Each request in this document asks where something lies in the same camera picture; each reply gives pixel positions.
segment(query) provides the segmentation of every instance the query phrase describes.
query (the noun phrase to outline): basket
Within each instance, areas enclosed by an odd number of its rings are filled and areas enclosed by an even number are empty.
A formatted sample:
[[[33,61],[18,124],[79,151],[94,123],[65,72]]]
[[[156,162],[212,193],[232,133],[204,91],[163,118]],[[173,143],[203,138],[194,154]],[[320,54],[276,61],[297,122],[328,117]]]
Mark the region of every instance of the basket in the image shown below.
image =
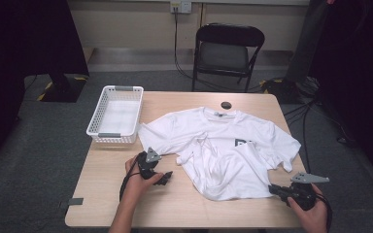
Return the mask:
[[[86,134],[96,143],[135,143],[143,93],[141,86],[105,86]]]

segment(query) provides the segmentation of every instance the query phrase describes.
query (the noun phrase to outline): human hand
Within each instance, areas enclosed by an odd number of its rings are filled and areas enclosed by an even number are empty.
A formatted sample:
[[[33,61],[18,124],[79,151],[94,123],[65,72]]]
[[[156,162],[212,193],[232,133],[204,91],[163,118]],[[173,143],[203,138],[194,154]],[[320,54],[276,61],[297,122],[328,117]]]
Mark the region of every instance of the human hand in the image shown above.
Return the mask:
[[[322,195],[322,192],[312,183],[313,189],[318,194]],[[327,209],[323,201],[317,199],[315,206],[309,210],[304,211],[291,197],[288,198],[290,207],[293,209],[295,214],[301,221],[302,227],[308,233],[326,233],[326,218]]]
[[[127,176],[131,176],[126,184],[125,191],[123,192],[122,200],[131,200],[136,204],[141,197],[147,192],[148,188],[153,185],[154,183],[158,182],[162,177],[163,173],[157,173],[153,175],[153,177],[144,180],[141,175],[139,174],[138,164],[136,162],[137,156],[127,160],[125,162],[125,170],[128,173],[133,166],[131,174]]]

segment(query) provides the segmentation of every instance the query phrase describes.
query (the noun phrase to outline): small black object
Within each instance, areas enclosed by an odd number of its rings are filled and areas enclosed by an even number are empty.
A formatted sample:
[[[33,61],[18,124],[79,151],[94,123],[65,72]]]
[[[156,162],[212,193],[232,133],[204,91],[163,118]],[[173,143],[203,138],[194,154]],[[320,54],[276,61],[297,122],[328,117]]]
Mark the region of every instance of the small black object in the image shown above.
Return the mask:
[[[292,197],[304,211],[311,210],[315,206],[317,193],[310,183],[292,183],[290,187],[271,184],[268,188],[270,193],[280,196],[287,206],[289,206],[289,197]]]
[[[229,102],[222,102],[222,103],[220,103],[220,106],[221,106],[223,109],[230,109],[230,108],[232,108],[232,105],[231,105],[231,103],[229,103]]]
[[[153,175],[156,174],[153,168],[158,164],[158,161],[148,163],[147,153],[145,151],[138,154],[137,162],[141,177],[145,180],[151,178]],[[165,173],[164,176],[158,182],[154,183],[154,185],[166,185],[171,176],[172,172]]]

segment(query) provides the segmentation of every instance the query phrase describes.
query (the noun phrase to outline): wooden table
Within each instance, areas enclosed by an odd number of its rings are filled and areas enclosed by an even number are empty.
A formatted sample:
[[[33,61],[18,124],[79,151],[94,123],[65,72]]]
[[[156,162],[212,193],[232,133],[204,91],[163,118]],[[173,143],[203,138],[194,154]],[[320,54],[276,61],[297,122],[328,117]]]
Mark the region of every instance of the wooden table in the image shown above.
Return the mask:
[[[277,99],[269,94],[144,92],[140,122],[151,122],[166,113],[196,107],[222,111],[220,103],[232,104],[229,111],[240,110],[269,119],[283,130],[288,126]],[[126,147],[92,142],[79,178],[74,198],[82,205],[70,206],[65,222],[71,227],[108,227],[119,203],[119,188],[125,176],[124,162],[141,152],[140,140]],[[166,186],[153,186],[139,203],[133,227],[136,228],[287,228],[300,227],[292,210],[278,197],[215,202],[194,188],[176,154],[164,156],[157,172],[174,171]],[[293,170],[281,166],[268,172],[271,183],[290,185],[290,178],[305,172],[297,155]]]

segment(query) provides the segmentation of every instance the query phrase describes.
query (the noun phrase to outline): gray carpet floor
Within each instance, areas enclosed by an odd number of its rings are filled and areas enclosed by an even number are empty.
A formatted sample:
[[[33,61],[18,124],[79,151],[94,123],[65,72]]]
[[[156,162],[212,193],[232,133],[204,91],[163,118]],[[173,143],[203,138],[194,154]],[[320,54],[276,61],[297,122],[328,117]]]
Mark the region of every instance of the gray carpet floor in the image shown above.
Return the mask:
[[[254,71],[251,92],[259,90],[259,81],[284,74]],[[77,103],[36,101],[49,81],[45,75],[35,82],[33,77],[25,79],[29,87],[18,114],[20,121],[0,150],[0,232],[107,232],[106,228],[66,226],[66,209],[61,205],[72,197],[84,165],[91,142],[85,131],[102,87],[140,85],[145,90],[190,91],[190,79],[177,71],[91,73]],[[235,91],[242,89],[244,82],[221,84],[234,86]],[[202,84],[197,89],[211,90]],[[281,105],[283,113],[297,107]],[[303,145],[300,155],[305,162],[302,119],[290,117],[293,114],[287,116],[289,128]],[[307,115],[305,135],[312,174],[330,178],[330,183],[320,184],[334,211],[330,232],[373,232],[373,169],[365,154],[360,148],[337,142],[340,129],[320,105],[313,106]]]

